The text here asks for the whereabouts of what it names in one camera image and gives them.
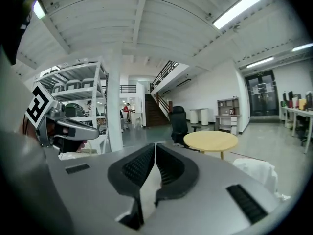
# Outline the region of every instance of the ceiling light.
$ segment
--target ceiling light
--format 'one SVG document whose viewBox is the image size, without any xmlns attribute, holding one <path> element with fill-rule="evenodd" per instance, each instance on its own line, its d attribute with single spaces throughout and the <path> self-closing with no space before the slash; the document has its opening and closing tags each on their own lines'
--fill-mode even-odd
<svg viewBox="0 0 313 235">
<path fill-rule="evenodd" d="M 255 62 L 255 63 L 253 63 L 253 64 L 247 65 L 246 67 L 247 67 L 247 68 L 251 68 L 251 67 L 254 67 L 254 66 L 257 66 L 257 65 L 260 65 L 260 64 L 269 62 L 269 61 L 272 61 L 273 59 L 274 59 L 273 57 L 269 57 L 269 58 L 267 58 L 267 59 L 263 59 L 263 60 L 261 60 L 261 61 L 258 61 L 258 62 Z"/>
<path fill-rule="evenodd" d="M 251 6 L 255 5 L 257 2 L 261 0 L 241 0 L 228 9 L 224 14 L 222 14 L 218 19 L 213 22 L 213 25 L 220 29 L 235 17 L 243 13 L 245 10 L 250 8 Z"/>
<path fill-rule="evenodd" d="M 191 81 L 191 79 L 190 79 L 190 78 L 188 78 L 187 80 L 185 80 L 185 81 L 181 82 L 180 84 L 177 84 L 177 85 L 176 85 L 176 87 L 183 86 L 184 84 L 189 83 L 190 81 Z"/>
<path fill-rule="evenodd" d="M 43 18 L 45 16 L 44 10 L 41 8 L 40 4 L 38 1 L 35 2 L 34 4 L 34 12 L 36 13 L 37 17 L 39 19 Z"/>
<path fill-rule="evenodd" d="M 301 46 L 298 46 L 296 48 L 293 48 L 291 51 L 294 52 L 294 51 L 298 51 L 298 50 L 301 50 L 301 49 L 306 49 L 306 48 L 309 48 L 309 47 L 312 47 L 312 46 L 313 46 L 313 43 L 306 44 L 306 45 L 301 45 Z"/>
</svg>

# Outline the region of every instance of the green object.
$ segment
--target green object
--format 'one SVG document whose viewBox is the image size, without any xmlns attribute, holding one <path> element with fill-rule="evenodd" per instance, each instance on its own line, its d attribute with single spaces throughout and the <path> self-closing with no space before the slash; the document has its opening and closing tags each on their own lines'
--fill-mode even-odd
<svg viewBox="0 0 313 235">
<path fill-rule="evenodd" d="M 65 116 L 68 118 L 79 118 L 84 116 L 84 109 L 79 104 L 67 104 L 65 106 Z"/>
</svg>

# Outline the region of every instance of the black metal railing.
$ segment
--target black metal railing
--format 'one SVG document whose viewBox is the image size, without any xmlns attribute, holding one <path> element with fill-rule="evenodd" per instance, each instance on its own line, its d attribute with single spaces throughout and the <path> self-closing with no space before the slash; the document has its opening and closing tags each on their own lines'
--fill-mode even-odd
<svg viewBox="0 0 313 235">
<path fill-rule="evenodd" d="M 106 86 L 102 86 L 102 91 L 106 91 Z M 120 93 L 137 93 L 137 85 L 120 85 L 119 86 Z"/>
<path fill-rule="evenodd" d="M 175 67 L 177 67 L 178 64 L 179 63 L 176 61 L 168 61 L 159 75 L 157 75 L 155 80 L 151 83 L 151 91 L 153 91 L 159 85 L 159 83 L 162 82 L 162 80 L 166 78 L 166 76 L 171 73 Z"/>
<path fill-rule="evenodd" d="M 162 97 L 159 96 L 158 93 L 155 94 L 155 98 L 156 98 L 156 103 L 160 108 L 162 106 L 167 113 L 169 113 L 171 111 L 170 106 L 167 104 L 167 102 Z"/>
</svg>

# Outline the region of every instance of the door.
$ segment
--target door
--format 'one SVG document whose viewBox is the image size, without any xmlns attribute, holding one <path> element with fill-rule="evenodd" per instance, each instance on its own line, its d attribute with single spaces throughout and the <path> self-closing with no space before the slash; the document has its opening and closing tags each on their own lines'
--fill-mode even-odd
<svg viewBox="0 0 313 235">
<path fill-rule="evenodd" d="M 278 96 L 273 71 L 265 71 L 246 77 L 251 116 L 279 114 Z"/>
</svg>

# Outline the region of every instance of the white shelving unit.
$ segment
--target white shelving unit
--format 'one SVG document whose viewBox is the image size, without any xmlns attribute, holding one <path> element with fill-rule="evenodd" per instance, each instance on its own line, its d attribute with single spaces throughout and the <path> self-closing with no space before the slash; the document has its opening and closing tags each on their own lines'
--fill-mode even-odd
<svg viewBox="0 0 313 235">
<path fill-rule="evenodd" d="M 104 64 L 101 57 L 96 62 L 77 64 L 71 67 L 53 71 L 50 74 L 36 79 L 35 82 L 40 82 L 47 89 L 52 89 L 56 83 L 66 83 L 69 80 L 83 80 L 85 78 L 94 79 L 92 87 L 52 93 L 52 96 L 54 96 L 54 98 L 59 102 L 80 101 L 87 99 L 91 100 L 91 117 L 71 117 L 71 119 L 76 121 L 92 121 L 93 126 L 97 128 L 97 119 L 107 118 L 107 99 L 101 87 L 101 80 L 107 80 L 108 74 L 104 69 Z M 96 115 L 96 104 L 97 100 L 99 99 L 104 103 L 104 116 Z M 105 135 L 100 135 L 97 139 L 90 141 L 92 148 L 96 149 L 100 154 L 105 153 L 107 139 L 108 129 L 106 129 Z"/>
</svg>

